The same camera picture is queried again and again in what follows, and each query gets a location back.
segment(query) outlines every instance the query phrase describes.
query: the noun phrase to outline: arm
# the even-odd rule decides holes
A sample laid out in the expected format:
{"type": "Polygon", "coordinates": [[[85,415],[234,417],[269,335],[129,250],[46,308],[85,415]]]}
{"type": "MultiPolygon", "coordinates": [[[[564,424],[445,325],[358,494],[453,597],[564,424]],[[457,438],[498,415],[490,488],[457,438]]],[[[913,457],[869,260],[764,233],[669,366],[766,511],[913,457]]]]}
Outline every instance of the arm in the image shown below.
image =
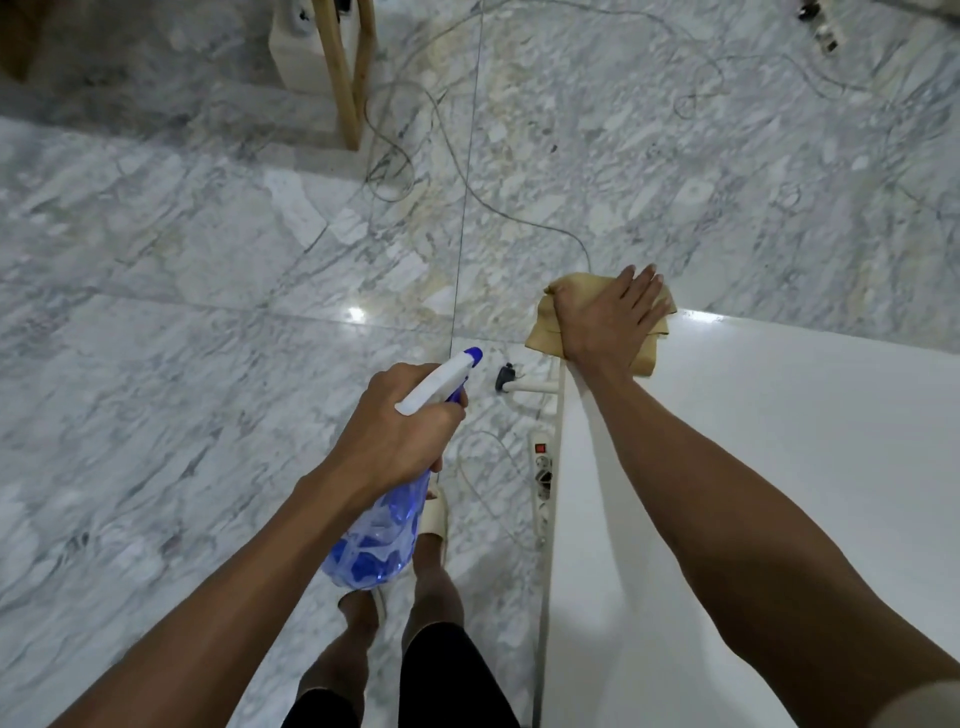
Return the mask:
{"type": "Polygon", "coordinates": [[[654,526],[728,646],[801,726],[866,726],[894,698],[960,679],[792,500],[648,395],[628,367],[666,312],[661,279],[628,268],[575,310],[556,294],[564,353],[596,399],[654,526]]]}
{"type": "Polygon", "coordinates": [[[435,366],[397,364],[376,375],[333,451],[263,529],[53,727],[227,725],[336,541],[380,495],[440,467],[463,407],[433,404],[410,417],[394,410],[435,366]]]}

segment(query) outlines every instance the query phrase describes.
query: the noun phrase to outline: black shorts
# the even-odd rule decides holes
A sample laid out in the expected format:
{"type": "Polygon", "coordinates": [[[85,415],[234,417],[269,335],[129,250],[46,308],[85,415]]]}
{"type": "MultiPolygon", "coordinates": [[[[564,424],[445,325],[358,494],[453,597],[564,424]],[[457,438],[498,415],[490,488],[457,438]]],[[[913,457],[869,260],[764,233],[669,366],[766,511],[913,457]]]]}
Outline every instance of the black shorts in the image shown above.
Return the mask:
{"type": "MultiPolygon", "coordinates": [[[[462,722],[485,728],[519,728],[510,703],[464,628],[450,622],[423,627],[410,642],[400,669],[399,728],[462,722]]],[[[329,690],[305,692],[282,728],[360,728],[349,701],[329,690]]]]}

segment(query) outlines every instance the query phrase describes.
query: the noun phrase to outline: person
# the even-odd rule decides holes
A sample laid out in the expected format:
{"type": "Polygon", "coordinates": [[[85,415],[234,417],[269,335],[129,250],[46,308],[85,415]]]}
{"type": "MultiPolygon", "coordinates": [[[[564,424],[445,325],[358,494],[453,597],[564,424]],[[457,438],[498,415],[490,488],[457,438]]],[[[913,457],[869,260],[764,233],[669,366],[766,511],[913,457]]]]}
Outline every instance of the person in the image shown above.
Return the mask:
{"type": "MultiPolygon", "coordinates": [[[[800,726],[867,726],[904,695],[960,681],[960,665],[887,606],[796,504],[631,377],[640,343],[666,312],[656,303],[661,286],[653,266],[639,274],[631,266],[591,303],[575,305],[561,287],[555,306],[565,356],[592,391],[636,494],[728,646],[800,726]]],[[[381,494],[441,467],[463,407],[433,404],[410,417],[394,410],[434,366],[396,364],[375,375],[325,461],[53,725],[226,725],[337,539],[381,494]]],[[[441,500],[436,490],[433,496],[441,500]]],[[[463,604],[443,568],[445,530],[433,530],[418,538],[413,558],[417,586],[403,636],[398,722],[447,725],[468,716],[517,726],[464,632],[463,604]]],[[[360,724],[367,649],[379,625],[375,602],[371,593],[341,600],[347,628],[304,674],[284,725],[360,724]]],[[[925,725],[960,724],[949,699],[940,703],[937,715],[953,720],[925,725]]]]}

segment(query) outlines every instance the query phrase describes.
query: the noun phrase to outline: forearm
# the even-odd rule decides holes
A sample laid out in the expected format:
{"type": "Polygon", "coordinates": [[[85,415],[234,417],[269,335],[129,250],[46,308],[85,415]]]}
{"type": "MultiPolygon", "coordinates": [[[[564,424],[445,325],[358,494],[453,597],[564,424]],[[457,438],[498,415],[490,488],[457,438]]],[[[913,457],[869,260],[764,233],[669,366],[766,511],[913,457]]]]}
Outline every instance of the forearm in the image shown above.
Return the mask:
{"type": "Polygon", "coordinates": [[[162,619],[55,723],[226,725],[336,540],[358,515],[321,466],[249,543],[162,619]]]}
{"type": "Polygon", "coordinates": [[[866,725],[960,667],[759,474],[631,378],[589,380],[620,462],[728,645],[800,725],[866,725]]]}
{"type": "Polygon", "coordinates": [[[762,553],[855,573],[792,500],[631,377],[591,376],[589,385],[637,495],[685,566],[762,553]]]}

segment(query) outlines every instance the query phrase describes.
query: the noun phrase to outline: electrical cable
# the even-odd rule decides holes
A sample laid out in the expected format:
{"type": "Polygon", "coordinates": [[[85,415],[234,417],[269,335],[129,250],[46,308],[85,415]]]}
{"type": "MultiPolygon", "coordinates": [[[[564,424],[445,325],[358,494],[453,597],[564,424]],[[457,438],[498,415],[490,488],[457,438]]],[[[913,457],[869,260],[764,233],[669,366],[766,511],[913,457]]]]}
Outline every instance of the electrical cable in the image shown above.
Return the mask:
{"type": "MultiPolygon", "coordinates": [[[[520,479],[525,480],[527,478],[527,476],[523,474],[523,470],[516,463],[513,455],[510,453],[510,449],[507,448],[503,440],[501,440],[499,436],[494,432],[490,432],[487,429],[475,429],[471,432],[468,432],[464,436],[463,440],[461,441],[460,448],[462,449],[466,445],[467,440],[469,440],[471,437],[474,437],[476,435],[486,435],[492,438],[493,441],[496,442],[501,448],[503,448],[503,451],[507,453],[507,458],[510,460],[511,465],[514,466],[514,470],[516,470],[516,473],[520,476],[520,479]]],[[[487,511],[487,513],[490,515],[493,521],[497,525],[499,525],[500,528],[503,529],[504,533],[506,533],[507,536],[510,537],[510,540],[513,541],[519,548],[521,548],[524,551],[536,552],[537,549],[535,547],[530,547],[523,544],[520,541],[519,537],[506,526],[506,524],[493,512],[493,509],[483,499],[479,491],[477,491],[476,487],[473,485],[473,481],[470,480],[469,477],[467,476],[467,471],[464,469],[463,455],[460,452],[457,453],[455,470],[457,473],[460,474],[460,477],[463,478],[463,481],[467,484],[467,487],[470,489],[470,492],[473,493],[473,496],[480,502],[480,505],[484,507],[484,510],[487,511]]]]}
{"type": "Polygon", "coordinates": [[[456,30],[457,28],[471,21],[474,18],[481,18],[481,21],[482,21],[482,18],[485,14],[497,11],[511,3],[517,3],[517,4],[541,3],[544,5],[564,6],[564,7],[573,8],[575,10],[579,10],[582,12],[591,12],[591,13],[601,14],[601,15],[642,17],[654,22],[659,27],[664,29],[669,35],[676,38],[678,41],[688,44],[697,55],[699,55],[702,59],[704,59],[704,62],[694,70],[694,74],[693,74],[694,80],[695,81],[697,80],[697,77],[700,73],[701,68],[709,67],[716,73],[717,83],[714,85],[714,88],[716,88],[717,90],[703,91],[703,90],[699,90],[695,86],[690,93],[683,94],[681,96],[676,97],[673,102],[673,111],[678,117],[682,118],[683,120],[690,120],[694,117],[697,111],[697,102],[699,99],[709,99],[709,98],[713,98],[719,95],[729,93],[728,91],[722,90],[726,84],[726,75],[723,72],[721,63],[725,61],[752,61],[752,60],[761,60],[761,59],[770,59],[770,58],[782,59],[784,61],[787,61],[800,74],[804,83],[810,88],[810,90],[816,96],[822,99],[830,100],[830,101],[839,100],[839,98],[841,98],[843,93],[849,90],[863,91],[863,92],[874,94],[874,92],[870,88],[866,87],[865,85],[850,84],[844,81],[838,81],[837,79],[834,79],[830,77],[828,74],[821,71],[819,68],[816,68],[815,65],[808,70],[804,68],[804,66],[801,65],[799,62],[797,62],[793,57],[785,53],[748,54],[748,55],[733,54],[733,55],[723,56],[720,58],[713,58],[707,55],[706,53],[704,53],[698,47],[700,44],[706,43],[704,40],[700,40],[699,38],[695,37],[687,29],[681,26],[674,25],[673,23],[669,22],[668,20],[665,20],[664,18],[660,17],[659,15],[656,15],[653,12],[644,11],[644,10],[634,10],[634,9],[610,10],[605,8],[594,8],[584,3],[576,2],[575,0],[501,0],[500,2],[494,3],[489,8],[482,8],[482,7],[480,7],[479,9],[475,8],[473,12],[460,18],[459,20],[455,21],[454,23],[447,26],[443,30],[439,31],[438,33],[430,37],[428,40],[426,40],[418,48],[414,49],[410,54],[408,54],[405,61],[396,70],[395,77],[392,81],[389,81],[385,84],[377,85],[370,90],[370,92],[368,93],[367,99],[364,102],[364,120],[370,126],[373,132],[373,135],[380,141],[383,141],[385,144],[387,144],[388,147],[390,148],[390,151],[386,155],[384,155],[378,162],[374,163],[373,162],[374,145],[371,145],[370,153],[368,156],[368,165],[367,165],[368,171],[364,178],[364,184],[371,191],[372,195],[375,198],[385,203],[401,202],[411,194],[411,192],[413,191],[414,185],[416,183],[416,172],[415,172],[413,158],[400,145],[398,141],[391,139],[383,131],[383,126],[386,121],[386,117],[388,116],[391,110],[393,100],[395,98],[396,90],[402,86],[414,88],[415,90],[419,91],[424,96],[426,96],[427,100],[429,101],[429,104],[431,107],[431,124],[433,124],[434,120],[436,121],[436,127],[440,130],[441,137],[443,138],[443,141],[444,141],[444,145],[447,149],[447,152],[450,154],[451,160],[453,161],[453,166],[454,166],[454,169],[456,170],[457,177],[464,184],[467,194],[469,194],[469,196],[472,197],[477,202],[477,204],[479,204],[481,207],[506,220],[510,220],[512,222],[518,223],[519,225],[526,225],[535,229],[548,231],[548,232],[556,232],[556,233],[559,233],[560,235],[569,237],[577,244],[577,246],[583,252],[584,258],[587,263],[587,270],[591,273],[593,271],[593,265],[590,259],[588,246],[584,242],[584,240],[580,236],[578,236],[576,233],[566,230],[564,228],[559,228],[557,226],[546,225],[544,223],[537,223],[532,220],[525,220],[523,218],[512,215],[490,204],[477,193],[477,191],[469,183],[468,176],[465,173],[464,169],[461,167],[460,160],[457,158],[457,153],[453,147],[453,143],[450,141],[449,134],[447,133],[446,127],[444,125],[443,116],[441,115],[441,110],[440,110],[440,102],[442,101],[443,97],[440,100],[438,100],[429,91],[429,89],[427,89],[424,85],[420,84],[419,82],[412,81],[409,79],[399,78],[399,75],[403,71],[405,71],[407,67],[409,67],[410,63],[413,62],[414,58],[418,54],[422,53],[424,50],[429,48],[433,43],[437,42],[440,38],[447,36],[448,34],[452,33],[454,30],[456,30]],[[835,87],[838,87],[841,91],[840,95],[831,96],[824,93],[822,90],[817,88],[816,84],[814,84],[813,78],[820,79],[826,84],[830,84],[835,87]],[[389,90],[389,95],[387,97],[386,102],[384,103],[379,119],[377,121],[374,121],[373,119],[371,119],[371,115],[370,115],[369,100],[371,97],[375,96],[376,94],[384,90],[389,90]],[[681,105],[683,104],[683,102],[690,102],[691,104],[690,113],[685,112],[681,109],[681,105]],[[411,170],[412,174],[408,182],[406,182],[402,186],[397,196],[385,197],[379,192],[379,187],[388,180],[388,168],[390,166],[390,156],[392,152],[396,152],[398,155],[400,155],[403,161],[400,164],[399,168],[395,170],[395,172],[390,176],[390,179],[391,180],[397,179],[403,173],[403,171],[407,168],[411,170]]]}

